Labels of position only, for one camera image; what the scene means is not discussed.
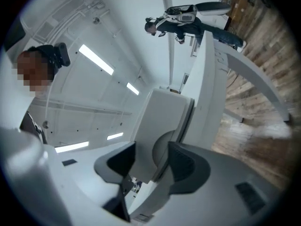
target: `black vent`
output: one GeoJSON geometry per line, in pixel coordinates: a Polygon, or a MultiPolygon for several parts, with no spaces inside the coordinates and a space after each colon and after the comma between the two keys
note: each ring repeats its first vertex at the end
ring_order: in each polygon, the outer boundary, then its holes
{"type": "Polygon", "coordinates": [[[252,215],[265,206],[263,199],[249,183],[244,182],[237,184],[235,188],[252,215]]]}
{"type": "Polygon", "coordinates": [[[186,84],[186,81],[187,81],[188,77],[189,77],[189,75],[188,75],[188,74],[184,75],[184,81],[183,81],[183,85],[185,85],[185,84],[186,84]]]}
{"type": "Polygon", "coordinates": [[[169,152],[169,164],[172,165],[174,181],[179,182],[189,177],[194,169],[194,160],[181,153],[176,148],[169,152]]]}

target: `person's arm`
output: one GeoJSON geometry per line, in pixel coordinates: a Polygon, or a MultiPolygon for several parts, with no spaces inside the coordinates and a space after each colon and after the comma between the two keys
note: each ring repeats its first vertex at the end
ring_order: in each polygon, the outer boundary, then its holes
{"type": "Polygon", "coordinates": [[[185,39],[185,35],[181,27],[177,26],[177,24],[173,24],[171,22],[165,22],[157,28],[162,32],[174,32],[177,34],[179,39],[179,43],[183,43],[185,39]]]}

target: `white panel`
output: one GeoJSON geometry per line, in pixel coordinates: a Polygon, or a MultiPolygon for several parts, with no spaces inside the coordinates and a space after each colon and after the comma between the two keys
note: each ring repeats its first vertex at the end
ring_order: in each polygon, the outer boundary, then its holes
{"type": "Polygon", "coordinates": [[[133,191],[129,191],[128,194],[125,196],[124,199],[126,201],[127,210],[129,210],[129,208],[131,207],[136,196],[137,196],[137,193],[134,193],[133,191]]]}
{"type": "Polygon", "coordinates": [[[71,0],[66,5],[64,5],[59,10],[57,10],[56,13],[54,13],[52,15],[52,17],[56,21],[60,22],[66,16],[69,16],[71,12],[73,12],[75,9],[77,9],[78,7],[80,7],[82,4],[83,4],[83,0],[71,0]]]}
{"type": "Polygon", "coordinates": [[[124,137],[127,136],[128,134],[128,129],[129,128],[133,128],[133,124],[132,124],[132,115],[123,115],[118,116],[115,118],[111,128],[110,128],[110,135],[119,133],[119,132],[123,132],[124,133],[124,137]]]}
{"type": "Polygon", "coordinates": [[[114,77],[118,76],[128,80],[136,78],[137,69],[130,63],[126,54],[103,24],[91,26],[80,36],[80,39],[83,44],[114,69],[114,77]]]}
{"type": "Polygon", "coordinates": [[[133,133],[134,130],[134,125],[137,121],[137,116],[138,116],[138,112],[136,112],[136,114],[133,114],[132,116],[128,116],[128,117],[123,117],[122,121],[122,126],[120,126],[120,124],[117,124],[117,127],[119,127],[116,131],[123,131],[123,140],[130,140],[131,135],[133,133]]]}
{"type": "Polygon", "coordinates": [[[64,1],[66,0],[31,0],[22,12],[21,19],[24,20],[29,29],[36,32],[35,29],[64,1]]]}
{"type": "Polygon", "coordinates": [[[107,13],[102,17],[102,21],[106,24],[112,34],[116,34],[120,28],[118,28],[117,24],[112,19],[110,13],[107,13]]]}
{"type": "Polygon", "coordinates": [[[98,100],[104,84],[111,78],[108,73],[101,71],[101,68],[83,55],[72,65],[74,71],[69,80],[68,88],[65,91],[68,96],[76,96],[98,100]]]}
{"type": "Polygon", "coordinates": [[[89,129],[90,113],[60,111],[58,130],[63,132],[87,131],[89,129]]]}
{"type": "Polygon", "coordinates": [[[91,20],[89,20],[89,17],[81,16],[76,20],[76,22],[72,23],[68,27],[67,32],[72,37],[77,38],[80,36],[83,30],[89,29],[89,27],[92,26],[97,26],[97,25],[92,24],[91,20]]]}
{"type": "Polygon", "coordinates": [[[68,84],[67,81],[70,79],[69,73],[71,76],[73,67],[76,64],[76,60],[78,57],[80,57],[80,54],[78,52],[79,47],[77,44],[73,44],[73,46],[71,46],[71,47],[67,46],[67,49],[68,49],[68,54],[69,54],[71,64],[68,67],[62,66],[60,68],[59,73],[56,74],[55,81],[52,85],[52,91],[51,91],[52,95],[60,94],[64,89],[66,89],[66,88],[64,88],[64,86],[67,86],[67,84],[68,84]]]}
{"type": "Polygon", "coordinates": [[[102,101],[111,105],[122,105],[124,97],[127,96],[127,88],[124,84],[118,84],[116,81],[109,83],[107,90],[105,91],[102,101]]]}
{"type": "Polygon", "coordinates": [[[89,142],[90,142],[89,149],[104,147],[104,146],[107,146],[107,145],[112,144],[112,143],[117,143],[117,142],[124,141],[124,140],[113,140],[111,143],[107,143],[107,136],[108,136],[107,131],[101,131],[98,134],[90,135],[90,137],[89,137],[89,142]]]}
{"type": "Polygon", "coordinates": [[[92,131],[108,130],[111,127],[112,121],[115,117],[119,117],[111,114],[95,114],[94,120],[91,126],[92,131]]]}
{"type": "Polygon", "coordinates": [[[45,22],[42,27],[39,29],[39,31],[37,32],[37,35],[46,39],[46,37],[48,36],[48,34],[50,34],[50,32],[54,29],[54,27],[45,22]]]}

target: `ceiling light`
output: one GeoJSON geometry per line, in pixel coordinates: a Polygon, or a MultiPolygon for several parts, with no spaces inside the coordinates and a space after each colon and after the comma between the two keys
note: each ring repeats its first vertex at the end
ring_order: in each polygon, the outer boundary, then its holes
{"type": "Polygon", "coordinates": [[[107,140],[111,140],[111,139],[114,139],[114,138],[117,138],[117,137],[121,137],[122,135],[123,135],[123,132],[115,134],[115,135],[111,135],[111,136],[107,137],[107,140]]]}
{"type": "Polygon", "coordinates": [[[139,95],[139,91],[136,90],[136,88],[134,86],[132,86],[130,83],[127,83],[127,87],[133,91],[136,95],[139,95]]]}
{"type": "Polygon", "coordinates": [[[100,57],[98,57],[92,50],[90,50],[86,45],[82,45],[79,48],[79,52],[81,52],[84,56],[91,59],[95,64],[101,67],[104,71],[106,71],[109,75],[112,75],[114,70],[109,67],[100,57]]]}
{"type": "Polygon", "coordinates": [[[88,145],[89,145],[89,142],[85,141],[85,142],[82,142],[82,143],[56,147],[55,150],[56,150],[57,153],[63,153],[63,152],[79,149],[79,148],[82,148],[82,147],[85,147],[85,146],[88,146],[88,145]]]}

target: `person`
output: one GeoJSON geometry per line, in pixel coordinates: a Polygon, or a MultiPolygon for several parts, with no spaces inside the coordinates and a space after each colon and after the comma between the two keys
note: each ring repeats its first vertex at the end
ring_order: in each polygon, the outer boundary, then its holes
{"type": "Polygon", "coordinates": [[[151,33],[152,35],[155,35],[157,31],[174,32],[177,34],[178,42],[180,44],[185,42],[184,33],[196,35],[198,43],[201,44],[204,31],[210,31],[215,39],[233,45],[237,48],[238,52],[241,52],[246,46],[246,42],[240,37],[226,30],[204,24],[198,17],[195,18],[193,23],[183,24],[181,26],[178,26],[177,23],[166,21],[163,17],[157,18],[154,22],[151,22],[151,20],[153,20],[151,17],[145,19],[146,24],[144,29],[146,32],[151,33]]]}
{"type": "MultiPolygon", "coordinates": [[[[62,51],[58,51],[52,45],[30,47],[17,58],[18,75],[22,76],[24,85],[29,86],[30,91],[34,91],[36,95],[43,92],[53,82],[62,65],[70,65],[66,45],[61,43],[58,46],[61,46],[62,51]]],[[[48,144],[44,131],[28,111],[21,122],[20,130],[31,133],[42,143],[48,144]]]]}

